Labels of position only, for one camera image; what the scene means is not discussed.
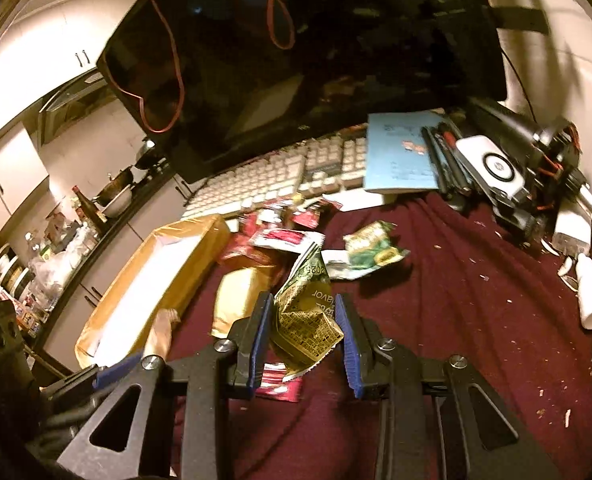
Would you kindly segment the black monitor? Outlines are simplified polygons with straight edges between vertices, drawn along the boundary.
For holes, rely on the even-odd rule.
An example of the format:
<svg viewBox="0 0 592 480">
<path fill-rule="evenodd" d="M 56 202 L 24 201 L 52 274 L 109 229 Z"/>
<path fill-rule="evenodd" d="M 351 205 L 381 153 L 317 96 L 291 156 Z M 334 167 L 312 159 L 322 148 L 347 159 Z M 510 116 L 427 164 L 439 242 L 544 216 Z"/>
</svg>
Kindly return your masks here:
<svg viewBox="0 0 592 480">
<path fill-rule="evenodd" d="M 506 96 L 488 0 L 136 0 L 96 65 L 188 181 L 372 113 Z"/>
</svg>

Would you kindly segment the gold cardboard box tray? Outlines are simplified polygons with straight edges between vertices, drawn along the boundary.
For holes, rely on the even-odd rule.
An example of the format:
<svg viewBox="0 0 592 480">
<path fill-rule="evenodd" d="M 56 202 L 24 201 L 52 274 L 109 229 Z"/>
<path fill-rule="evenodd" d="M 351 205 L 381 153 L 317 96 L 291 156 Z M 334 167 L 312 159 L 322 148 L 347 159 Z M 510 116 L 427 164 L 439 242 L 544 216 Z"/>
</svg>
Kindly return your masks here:
<svg viewBox="0 0 592 480">
<path fill-rule="evenodd" d="M 143 349 L 157 312 L 184 312 L 230 235 L 218 214 L 154 229 L 84 324 L 74 347 L 78 364 L 112 366 Z"/>
</svg>

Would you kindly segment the black microphone stand device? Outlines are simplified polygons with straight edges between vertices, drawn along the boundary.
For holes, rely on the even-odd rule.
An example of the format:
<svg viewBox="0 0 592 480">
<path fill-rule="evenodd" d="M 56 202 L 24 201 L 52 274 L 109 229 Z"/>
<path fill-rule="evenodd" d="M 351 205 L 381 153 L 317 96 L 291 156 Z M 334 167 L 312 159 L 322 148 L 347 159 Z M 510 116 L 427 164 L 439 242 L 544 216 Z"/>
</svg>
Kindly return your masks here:
<svg viewBox="0 0 592 480">
<path fill-rule="evenodd" d="M 592 192 L 579 168 L 576 126 L 564 117 L 540 126 L 489 98 L 471 98 L 467 117 L 522 170 L 528 190 L 540 188 L 550 200 L 568 198 L 592 220 Z"/>
</svg>

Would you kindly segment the green crumpled snack packet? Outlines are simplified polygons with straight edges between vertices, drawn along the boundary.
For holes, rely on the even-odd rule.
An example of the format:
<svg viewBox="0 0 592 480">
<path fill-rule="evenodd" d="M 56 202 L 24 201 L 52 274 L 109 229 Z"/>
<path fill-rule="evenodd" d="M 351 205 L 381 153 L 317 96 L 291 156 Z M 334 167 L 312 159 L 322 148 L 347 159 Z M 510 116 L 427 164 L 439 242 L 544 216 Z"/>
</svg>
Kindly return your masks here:
<svg viewBox="0 0 592 480">
<path fill-rule="evenodd" d="M 410 255 L 390 238 L 396 224 L 376 220 L 360 230 L 343 236 L 344 249 L 325 249 L 323 262 L 332 281 L 355 281 L 385 266 L 403 261 Z"/>
</svg>

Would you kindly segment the blue exercise notebook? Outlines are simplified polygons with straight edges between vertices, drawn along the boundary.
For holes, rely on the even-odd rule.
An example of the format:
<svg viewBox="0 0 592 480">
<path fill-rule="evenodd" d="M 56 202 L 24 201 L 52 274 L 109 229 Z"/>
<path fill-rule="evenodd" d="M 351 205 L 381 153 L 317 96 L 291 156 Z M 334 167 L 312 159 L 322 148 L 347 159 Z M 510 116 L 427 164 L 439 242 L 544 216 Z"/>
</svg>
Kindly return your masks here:
<svg viewBox="0 0 592 480">
<path fill-rule="evenodd" d="M 422 131 L 437 127 L 441 119 L 432 110 L 369 114 L 364 189 L 378 194 L 437 190 Z"/>
</svg>

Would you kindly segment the red white snack packet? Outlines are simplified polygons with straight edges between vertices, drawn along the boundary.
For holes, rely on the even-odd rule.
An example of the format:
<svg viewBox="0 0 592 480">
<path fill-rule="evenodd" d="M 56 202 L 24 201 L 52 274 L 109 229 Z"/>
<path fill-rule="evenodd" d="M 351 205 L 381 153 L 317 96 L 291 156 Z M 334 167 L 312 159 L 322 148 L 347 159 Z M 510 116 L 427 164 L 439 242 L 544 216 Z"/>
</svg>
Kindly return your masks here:
<svg viewBox="0 0 592 480">
<path fill-rule="evenodd" d="M 257 231 L 249 244 L 254 247 L 302 254 L 312 245 L 321 248 L 325 235 L 316 231 L 297 231 L 283 228 L 271 228 Z"/>
</svg>

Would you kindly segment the dark red table cloth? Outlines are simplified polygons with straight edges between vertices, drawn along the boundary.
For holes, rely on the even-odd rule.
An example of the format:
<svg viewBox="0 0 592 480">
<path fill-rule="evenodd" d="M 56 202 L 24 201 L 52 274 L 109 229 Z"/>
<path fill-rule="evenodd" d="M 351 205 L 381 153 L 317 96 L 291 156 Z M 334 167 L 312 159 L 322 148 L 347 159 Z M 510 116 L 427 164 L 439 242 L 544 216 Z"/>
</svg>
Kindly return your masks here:
<svg viewBox="0 0 592 480">
<path fill-rule="evenodd" d="M 592 479 L 592 334 L 558 258 L 509 242 L 487 205 L 467 216 L 435 193 L 380 208 L 336 212 L 325 244 L 376 221 L 394 225 L 406 260 L 336 292 L 382 333 L 419 356 L 467 357 L 524 422 L 565 479 Z M 343 356 L 330 354 L 302 381 L 295 403 L 255 398 L 230 405 L 231 479 L 369 479 L 380 410 L 354 397 Z"/>
</svg>

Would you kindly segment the beige mechanical keyboard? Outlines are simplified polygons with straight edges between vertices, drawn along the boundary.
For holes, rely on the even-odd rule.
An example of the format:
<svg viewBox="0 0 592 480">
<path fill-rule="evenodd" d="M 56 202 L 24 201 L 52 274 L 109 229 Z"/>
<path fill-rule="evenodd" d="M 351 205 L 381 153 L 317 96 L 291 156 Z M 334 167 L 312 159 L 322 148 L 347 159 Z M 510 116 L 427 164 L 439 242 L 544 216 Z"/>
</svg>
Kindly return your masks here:
<svg viewBox="0 0 592 480">
<path fill-rule="evenodd" d="M 182 217 L 232 218 L 275 200 L 361 188 L 366 174 L 366 128 L 359 124 L 243 162 L 210 177 L 193 193 Z"/>
</svg>

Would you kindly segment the dark sauce bottle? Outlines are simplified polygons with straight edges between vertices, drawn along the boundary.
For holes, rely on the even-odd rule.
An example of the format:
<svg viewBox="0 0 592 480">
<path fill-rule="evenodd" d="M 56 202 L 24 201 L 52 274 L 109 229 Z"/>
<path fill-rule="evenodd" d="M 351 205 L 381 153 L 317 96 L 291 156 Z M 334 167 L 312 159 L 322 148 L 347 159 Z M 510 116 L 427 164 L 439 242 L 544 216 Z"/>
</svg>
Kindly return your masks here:
<svg viewBox="0 0 592 480">
<path fill-rule="evenodd" d="M 78 197 L 81 209 L 83 210 L 84 214 L 93 223 L 98 232 L 101 235 L 104 235 L 106 232 L 106 225 L 105 221 L 98 215 L 98 208 L 96 208 L 95 204 L 83 195 L 83 192 L 80 191 L 80 188 L 78 188 L 77 185 L 72 187 L 72 192 L 74 192 L 75 196 Z"/>
</svg>

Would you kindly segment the red black marker pen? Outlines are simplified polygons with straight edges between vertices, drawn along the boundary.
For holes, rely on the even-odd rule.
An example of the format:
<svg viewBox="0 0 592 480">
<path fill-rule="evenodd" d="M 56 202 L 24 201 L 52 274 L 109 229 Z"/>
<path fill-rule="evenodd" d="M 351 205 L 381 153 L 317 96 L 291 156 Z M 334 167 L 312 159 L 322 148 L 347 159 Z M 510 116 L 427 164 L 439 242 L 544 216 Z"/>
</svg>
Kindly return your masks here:
<svg viewBox="0 0 592 480">
<path fill-rule="evenodd" d="M 470 182 L 468 182 L 467 177 L 465 177 L 461 165 L 456 160 L 456 156 L 454 156 L 453 149 L 456 147 L 456 141 L 454 140 L 451 130 L 444 122 L 441 122 L 438 125 L 436 136 L 441 151 L 444 153 L 447 164 L 456 181 L 456 188 L 462 195 L 470 196 L 472 194 L 472 187 Z"/>
</svg>

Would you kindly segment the metal bowl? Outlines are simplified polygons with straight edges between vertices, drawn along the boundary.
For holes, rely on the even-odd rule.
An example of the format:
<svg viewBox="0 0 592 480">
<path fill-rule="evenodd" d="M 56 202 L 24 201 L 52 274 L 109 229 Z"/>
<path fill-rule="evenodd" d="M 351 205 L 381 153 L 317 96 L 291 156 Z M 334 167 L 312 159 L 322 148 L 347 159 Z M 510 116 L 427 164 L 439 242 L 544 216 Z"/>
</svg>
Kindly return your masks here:
<svg viewBox="0 0 592 480">
<path fill-rule="evenodd" d="M 123 214 L 132 201 L 132 189 L 128 186 L 118 193 L 103 209 L 106 218 L 116 219 Z"/>
</svg>

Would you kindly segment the green yellow snack packet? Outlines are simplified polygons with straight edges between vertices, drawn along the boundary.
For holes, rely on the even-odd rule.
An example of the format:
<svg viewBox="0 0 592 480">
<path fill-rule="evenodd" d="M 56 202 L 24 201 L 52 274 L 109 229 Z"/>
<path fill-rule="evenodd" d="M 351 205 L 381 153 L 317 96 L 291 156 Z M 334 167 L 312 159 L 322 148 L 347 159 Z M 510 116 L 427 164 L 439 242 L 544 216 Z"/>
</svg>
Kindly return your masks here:
<svg viewBox="0 0 592 480">
<path fill-rule="evenodd" d="M 274 296 L 271 342 L 291 382 L 319 365 L 343 340 L 335 321 L 335 296 L 321 248 L 312 243 L 296 260 Z"/>
</svg>

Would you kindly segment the gold foil snack bag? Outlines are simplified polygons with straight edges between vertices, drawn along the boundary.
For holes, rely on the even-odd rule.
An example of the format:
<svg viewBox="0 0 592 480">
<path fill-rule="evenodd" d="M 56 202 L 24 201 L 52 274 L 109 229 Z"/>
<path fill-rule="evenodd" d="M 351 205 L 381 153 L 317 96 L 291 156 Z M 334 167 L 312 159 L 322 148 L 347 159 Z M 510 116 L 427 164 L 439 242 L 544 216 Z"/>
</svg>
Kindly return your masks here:
<svg viewBox="0 0 592 480">
<path fill-rule="evenodd" d="M 212 336 L 224 338 L 235 321 L 252 313 L 258 295 L 271 288 L 274 270 L 275 266 L 249 266 L 222 278 L 212 311 Z"/>
</svg>

